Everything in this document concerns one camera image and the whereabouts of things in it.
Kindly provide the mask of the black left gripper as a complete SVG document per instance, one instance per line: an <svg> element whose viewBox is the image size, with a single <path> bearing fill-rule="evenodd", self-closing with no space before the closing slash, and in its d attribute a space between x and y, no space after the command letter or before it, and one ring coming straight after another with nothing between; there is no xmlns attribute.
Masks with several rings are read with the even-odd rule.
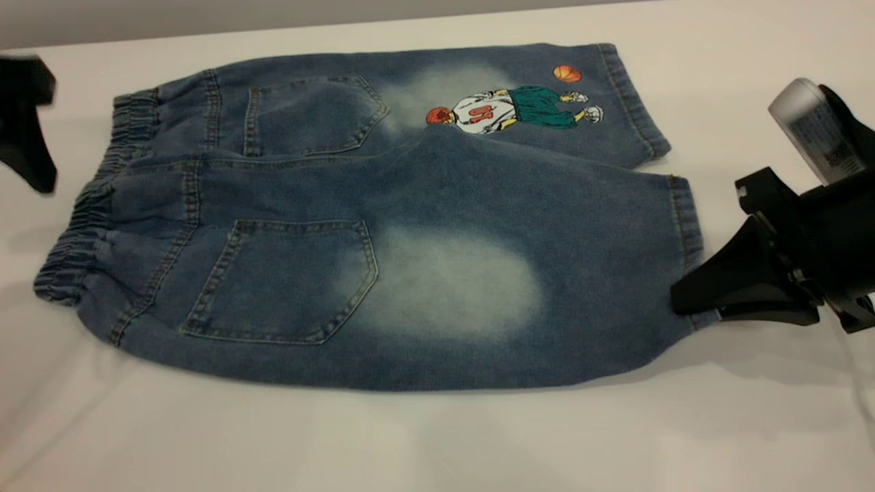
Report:
<svg viewBox="0 0 875 492"><path fill-rule="evenodd" d="M57 169L36 107L52 105L55 88L56 78L40 57L1 56L1 161L40 194L55 192Z"/></svg>

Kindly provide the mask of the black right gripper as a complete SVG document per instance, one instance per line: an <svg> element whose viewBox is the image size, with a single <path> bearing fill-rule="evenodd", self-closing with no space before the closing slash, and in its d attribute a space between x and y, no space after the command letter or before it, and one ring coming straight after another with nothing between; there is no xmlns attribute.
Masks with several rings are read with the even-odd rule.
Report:
<svg viewBox="0 0 875 492"><path fill-rule="evenodd" d="M845 333L872 328L873 178L865 170L801 194L769 167L737 180L749 218L672 285L675 314L812 326L827 305Z"/></svg>

